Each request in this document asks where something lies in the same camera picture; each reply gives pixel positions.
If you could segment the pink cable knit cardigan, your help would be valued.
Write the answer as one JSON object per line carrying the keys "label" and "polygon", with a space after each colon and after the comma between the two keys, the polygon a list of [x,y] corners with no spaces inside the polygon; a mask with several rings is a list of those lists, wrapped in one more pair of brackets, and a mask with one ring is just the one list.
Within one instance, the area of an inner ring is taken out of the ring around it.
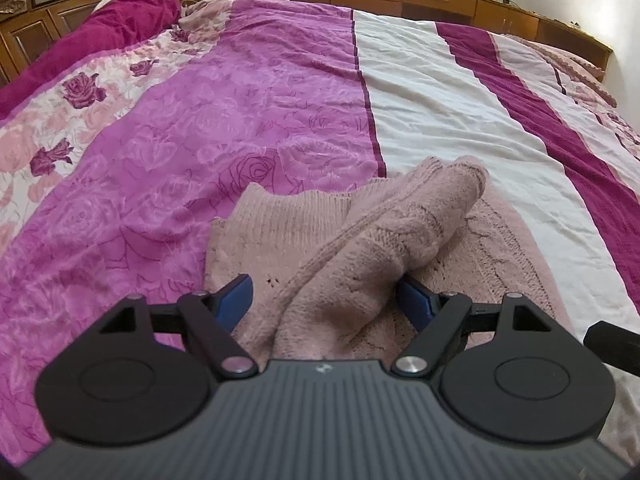
{"label": "pink cable knit cardigan", "polygon": [[[638,391],[572,338],[558,281],[475,159],[429,158],[346,193],[279,196],[251,184],[212,224],[204,283],[218,290],[239,274],[254,296],[233,333],[260,366],[370,361],[417,388],[421,408],[488,440],[598,438],[639,455]],[[431,377],[390,369],[416,336],[392,301],[405,274],[472,300],[462,350]]]}

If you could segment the purple floral striped bedspread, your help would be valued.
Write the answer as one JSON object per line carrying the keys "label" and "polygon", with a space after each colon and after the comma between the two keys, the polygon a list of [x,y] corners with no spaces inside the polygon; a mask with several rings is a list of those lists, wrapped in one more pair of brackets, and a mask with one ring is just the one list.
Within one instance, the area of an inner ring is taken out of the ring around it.
{"label": "purple floral striped bedspread", "polygon": [[1,117],[3,456],[48,443],[36,377],[119,298],[208,289],[212,224],[249,185],[346,193],[461,157],[525,222],[576,336],[638,330],[638,133],[509,36],[203,0],[76,63]]}

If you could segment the pink crochet pillow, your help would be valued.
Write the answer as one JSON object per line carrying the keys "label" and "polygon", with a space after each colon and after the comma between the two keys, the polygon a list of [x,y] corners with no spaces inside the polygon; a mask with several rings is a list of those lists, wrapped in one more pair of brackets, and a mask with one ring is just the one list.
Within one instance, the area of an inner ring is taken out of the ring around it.
{"label": "pink crochet pillow", "polygon": [[509,38],[534,49],[561,72],[566,73],[570,78],[580,81],[596,92],[610,107],[617,107],[616,99],[603,84],[605,71],[602,70],[602,68],[595,66],[581,56],[568,52],[567,50],[551,47],[548,46],[548,44],[541,44],[537,41],[526,40],[514,35],[509,35]]}

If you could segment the magenta velvet pillow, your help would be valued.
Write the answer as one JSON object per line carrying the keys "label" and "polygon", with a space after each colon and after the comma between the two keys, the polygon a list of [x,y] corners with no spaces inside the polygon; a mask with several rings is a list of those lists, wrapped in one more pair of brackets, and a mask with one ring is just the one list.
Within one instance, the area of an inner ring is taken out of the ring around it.
{"label": "magenta velvet pillow", "polygon": [[1,89],[1,117],[9,117],[44,84],[76,63],[107,51],[120,51],[153,38],[176,24],[180,0],[111,0],[78,27],[56,40],[14,81]]}

